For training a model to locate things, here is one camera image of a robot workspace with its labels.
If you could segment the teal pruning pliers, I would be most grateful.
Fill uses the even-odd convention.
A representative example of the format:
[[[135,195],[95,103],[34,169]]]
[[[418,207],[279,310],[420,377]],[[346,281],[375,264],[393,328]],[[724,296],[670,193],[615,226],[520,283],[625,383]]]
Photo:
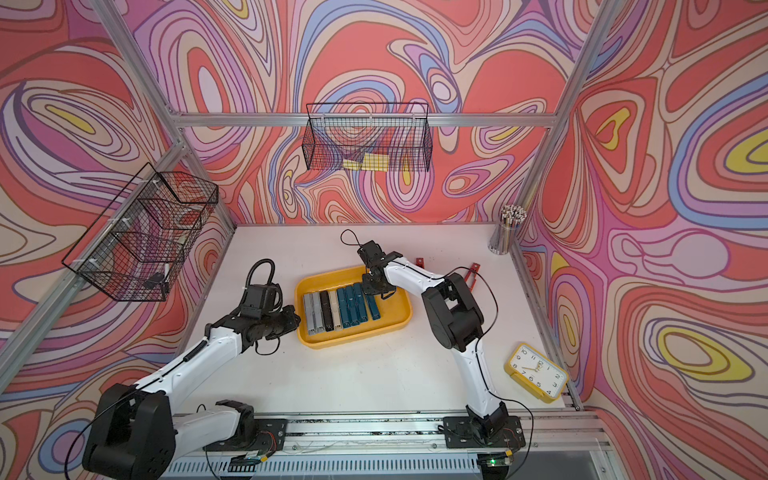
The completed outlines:
[[[347,297],[346,297],[346,291],[344,287],[341,287],[336,290],[337,295],[337,301],[338,301],[338,308],[339,313],[341,317],[341,323],[342,327],[344,329],[349,328],[351,326],[350,321],[350,314],[348,311],[348,304],[347,304]]]

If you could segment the yellow storage tray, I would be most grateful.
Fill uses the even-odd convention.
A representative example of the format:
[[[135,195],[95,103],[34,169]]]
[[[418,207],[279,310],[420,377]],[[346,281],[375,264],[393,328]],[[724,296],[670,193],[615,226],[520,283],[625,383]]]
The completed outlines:
[[[321,349],[389,333],[412,317],[408,294],[398,290],[384,298],[362,289],[363,267],[327,272],[301,280],[295,307],[301,318],[299,340]]]

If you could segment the beige pruning pliers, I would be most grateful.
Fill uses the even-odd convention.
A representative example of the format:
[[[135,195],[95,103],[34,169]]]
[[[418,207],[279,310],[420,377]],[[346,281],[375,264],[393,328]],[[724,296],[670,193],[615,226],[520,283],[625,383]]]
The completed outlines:
[[[343,329],[343,324],[342,324],[342,317],[341,317],[337,292],[335,290],[329,290],[328,296],[329,296],[329,304],[330,304],[331,315],[333,319],[334,330],[340,331]]]

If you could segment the grey pruning pliers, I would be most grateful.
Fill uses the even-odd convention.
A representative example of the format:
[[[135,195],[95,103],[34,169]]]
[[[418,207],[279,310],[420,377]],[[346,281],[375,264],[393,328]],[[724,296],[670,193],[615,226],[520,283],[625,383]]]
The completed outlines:
[[[311,301],[312,301],[313,335],[324,333],[325,325],[324,325],[324,319],[323,319],[323,309],[322,309],[320,293],[313,292],[311,294]]]
[[[312,293],[303,295],[303,306],[306,317],[306,328],[309,336],[316,334],[315,304]]]

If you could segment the black pruning pliers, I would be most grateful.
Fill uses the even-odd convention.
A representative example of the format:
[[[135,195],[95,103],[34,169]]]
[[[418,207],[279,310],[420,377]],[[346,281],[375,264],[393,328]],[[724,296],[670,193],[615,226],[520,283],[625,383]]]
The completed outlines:
[[[319,293],[323,328],[326,332],[332,332],[335,329],[334,318],[332,308],[330,304],[330,296],[327,291],[321,291]]]

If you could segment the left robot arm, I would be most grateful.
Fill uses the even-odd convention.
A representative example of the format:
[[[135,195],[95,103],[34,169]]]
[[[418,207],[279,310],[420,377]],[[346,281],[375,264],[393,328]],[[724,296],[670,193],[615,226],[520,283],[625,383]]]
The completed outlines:
[[[178,458],[219,443],[252,450],[265,439],[268,450],[276,450],[274,433],[259,430],[249,404],[221,400],[191,414],[179,408],[227,363],[261,340],[279,340],[300,323],[295,308],[282,305],[278,285],[247,288],[240,304],[207,325],[196,345],[135,383],[115,384],[102,394],[83,468],[111,479],[158,479]]]

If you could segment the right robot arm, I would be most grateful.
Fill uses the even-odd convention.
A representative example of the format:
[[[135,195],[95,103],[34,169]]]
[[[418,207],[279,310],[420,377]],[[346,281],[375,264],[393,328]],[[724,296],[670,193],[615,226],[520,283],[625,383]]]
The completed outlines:
[[[509,414],[505,401],[494,395],[484,355],[484,316],[463,277],[431,273],[398,252],[384,252],[374,241],[360,245],[357,253],[366,267],[364,293],[386,297],[401,289],[421,298],[434,337],[453,354],[466,387],[470,432],[477,442],[489,444]]]

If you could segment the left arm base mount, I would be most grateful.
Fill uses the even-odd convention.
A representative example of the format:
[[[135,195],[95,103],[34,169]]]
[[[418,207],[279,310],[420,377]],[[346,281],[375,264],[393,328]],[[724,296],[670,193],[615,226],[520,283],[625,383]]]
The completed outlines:
[[[254,408],[236,400],[220,400],[215,409],[225,408],[237,413],[234,433],[205,446],[208,451],[256,452],[271,456],[284,447],[288,421],[284,418],[258,417]]]

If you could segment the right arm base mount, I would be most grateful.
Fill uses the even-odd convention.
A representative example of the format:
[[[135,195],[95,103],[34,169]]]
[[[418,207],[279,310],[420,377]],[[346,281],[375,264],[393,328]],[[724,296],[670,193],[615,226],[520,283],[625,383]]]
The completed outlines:
[[[484,416],[470,408],[465,416],[446,416],[437,430],[449,449],[505,448],[517,452],[527,446],[520,418],[510,415],[503,402]]]

